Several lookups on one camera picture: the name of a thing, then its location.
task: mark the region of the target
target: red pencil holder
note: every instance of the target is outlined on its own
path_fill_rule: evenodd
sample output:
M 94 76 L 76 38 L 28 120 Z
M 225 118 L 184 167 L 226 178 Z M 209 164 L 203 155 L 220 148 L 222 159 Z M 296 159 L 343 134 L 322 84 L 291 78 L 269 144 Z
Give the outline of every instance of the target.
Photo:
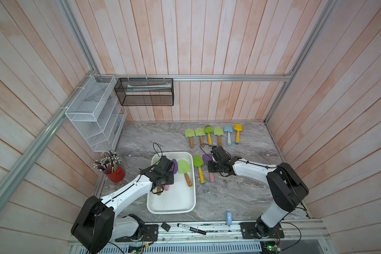
M 110 179 L 112 182 L 120 182 L 122 181 L 125 176 L 126 176 L 126 171 L 122 168 L 121 165 L 117 168 L 117 170 L 114 173 L 111 174 L 106 174 L 107 177 Z

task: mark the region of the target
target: marker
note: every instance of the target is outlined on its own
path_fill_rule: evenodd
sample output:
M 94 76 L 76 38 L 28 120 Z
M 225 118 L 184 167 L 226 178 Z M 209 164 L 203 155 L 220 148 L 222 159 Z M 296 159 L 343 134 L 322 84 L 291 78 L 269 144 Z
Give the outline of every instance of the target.
M 200 230 L 200 229 L 197 229 L 197 228 L 193 228 L 193 227 L 190 227 L 190 226 L 187 226 L 187 225 L 183 225 L 181 223 L 178 223 L 177 226 L 180 227 L 180 228 L 185 228 L 187 230 L 190 230 L 190 231 L 202 234 L 202 235 L 206 235 L 206 231 L 203 231 L 203 230 Z

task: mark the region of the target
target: blue object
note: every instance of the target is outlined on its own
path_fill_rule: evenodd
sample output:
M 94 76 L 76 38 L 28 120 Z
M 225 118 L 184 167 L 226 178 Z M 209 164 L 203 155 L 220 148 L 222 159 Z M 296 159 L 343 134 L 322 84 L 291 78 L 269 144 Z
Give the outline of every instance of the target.
M 232 212 L 226 211 L 226 224 L 231 226 L 233 224 L 232 221 Z

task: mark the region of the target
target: yellow handle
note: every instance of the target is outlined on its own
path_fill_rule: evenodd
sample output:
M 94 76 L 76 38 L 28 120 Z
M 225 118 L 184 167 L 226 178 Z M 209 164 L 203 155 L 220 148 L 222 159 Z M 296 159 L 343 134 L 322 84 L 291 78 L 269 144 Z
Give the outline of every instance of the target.
M 203 177 L 202 168 L 199 167 L 199 177 L 200 177 L 200 183 L 205 184 L 205 178 Z
M 236 136 L 236 144 L 240 144 L 240 132 L 237 131 L 237 136 Z
M 210 133 L 208 133 L 208 142 L 209 142 L 209 145 L 213 145 L 212 138 L 210 137 Z

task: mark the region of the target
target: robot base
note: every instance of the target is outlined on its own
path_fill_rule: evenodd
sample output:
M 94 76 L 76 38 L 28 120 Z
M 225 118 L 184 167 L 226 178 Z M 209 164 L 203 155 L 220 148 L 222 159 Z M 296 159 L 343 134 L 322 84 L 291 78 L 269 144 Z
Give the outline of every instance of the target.
M 142 230 L 145 238 L 145 242 L 156 242 L 158 240 L 158 224 L 153 224 L 153 225 L 144 225 L 144 228 Z M 142 241 L 142 236 L 140 236 L 137 240 L 141 243 Z M 125 237 L 120 237 L 115 240 L 117 243 L 122 243 L 122 242 L 133 242 L 132 236 L 125 236 Z
M 261 239 L 259 237 L 258 231 L 257 231 L 257 222 L 242 222 L 240 223 L 241 227 L 241 234 L 243 235 L 243 239 Z M 278 234 L 275 232 L 275 230 L 279 234 L 279 238 L 284 238 L 284 231 L 282 230 L 281 223 L 278 222 L 276 226 L 271 228 L 269 230 L 268 237 L 272 238 L 272 236 L 276 239 L 278 239 Z

